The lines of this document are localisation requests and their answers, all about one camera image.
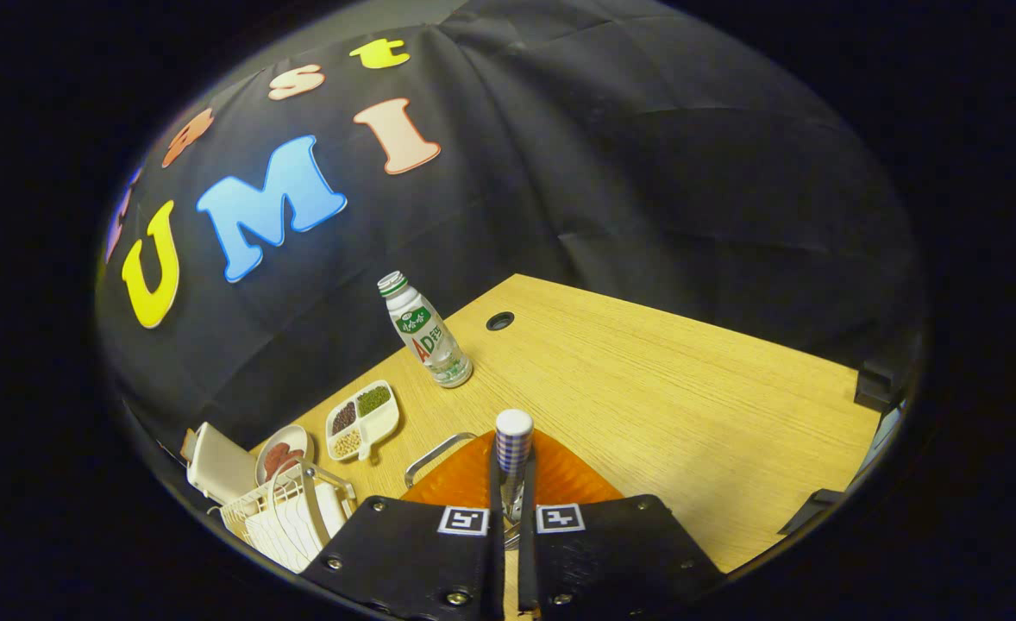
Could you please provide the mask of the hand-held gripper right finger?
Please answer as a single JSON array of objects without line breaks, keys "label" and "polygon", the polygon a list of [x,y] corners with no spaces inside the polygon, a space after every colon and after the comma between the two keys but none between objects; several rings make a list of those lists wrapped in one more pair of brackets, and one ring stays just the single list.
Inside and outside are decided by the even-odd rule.
[{"label": "hand-held gripper right finger", "polygon": [[570,448],[532,434],[518,609],[535,618],[678,618],[724,573],[655,495],[625,496]]}]

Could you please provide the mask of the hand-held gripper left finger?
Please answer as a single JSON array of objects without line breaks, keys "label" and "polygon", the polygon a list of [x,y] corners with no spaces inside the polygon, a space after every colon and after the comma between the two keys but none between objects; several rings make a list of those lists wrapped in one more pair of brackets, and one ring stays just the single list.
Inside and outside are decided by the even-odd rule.
[{"label": "hand-held gripper left finger", "polygon": [[402,620],[501,620],[505,535],[497,475],[487,432],[403,498],[362,500],[303,577]]}]

